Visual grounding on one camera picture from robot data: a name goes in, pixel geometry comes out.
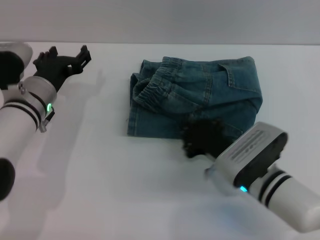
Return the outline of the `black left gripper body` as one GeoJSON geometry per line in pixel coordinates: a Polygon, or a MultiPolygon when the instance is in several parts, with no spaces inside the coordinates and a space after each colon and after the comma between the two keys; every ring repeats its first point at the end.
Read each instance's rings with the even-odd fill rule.
{"type": "Polygon", "coordinates": [[[53,85],[56,92],[58,92],[66,79],[74,75],[73,65],[76,62],[76,58],[70,56],[39,56],[33,61],[36,67],[34,76],[47,80],[53,85]]]}

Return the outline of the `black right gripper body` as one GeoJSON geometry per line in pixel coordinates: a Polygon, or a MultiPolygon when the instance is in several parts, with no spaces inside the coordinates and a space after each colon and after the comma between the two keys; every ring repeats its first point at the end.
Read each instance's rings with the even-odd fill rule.
{"type": "Polygon", "coordinates": [[[196,121],[194,126],[197,155],[209,154],[217,158],[233,143],[233,139],[225,134],[225,125],[220,119],[202,119],[196,121]]]}

